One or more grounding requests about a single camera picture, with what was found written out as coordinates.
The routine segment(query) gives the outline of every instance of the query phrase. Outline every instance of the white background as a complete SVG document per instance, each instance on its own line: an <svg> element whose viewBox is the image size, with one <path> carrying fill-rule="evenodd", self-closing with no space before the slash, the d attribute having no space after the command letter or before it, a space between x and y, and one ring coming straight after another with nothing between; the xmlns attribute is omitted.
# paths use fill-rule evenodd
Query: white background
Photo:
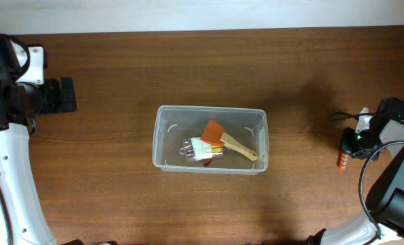
<svg viewBox="0 0 404 245"><path fill-rule="evenodd" d="M0 0L0 33L404 25L404 0Z"/></svg>

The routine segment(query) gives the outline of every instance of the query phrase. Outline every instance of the wooden table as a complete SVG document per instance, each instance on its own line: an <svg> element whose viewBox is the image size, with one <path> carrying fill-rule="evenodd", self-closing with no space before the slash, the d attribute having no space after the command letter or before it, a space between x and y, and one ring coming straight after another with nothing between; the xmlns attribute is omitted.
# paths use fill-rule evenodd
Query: wooden table
<svg viewBox="0 0 404 245"><path fill-rule="evenodd" d="M46 77L71 76L78 111L41 116L30 157L59 243L257 244L302 240L361 211L363 161L336 166L330 112L404 99L404 27L28 35ZM161 105L259 108L270 165L257 176L152 164ZM373 163L365 188L388 164ZM392 244L404 244L404 241Z"/></svg>

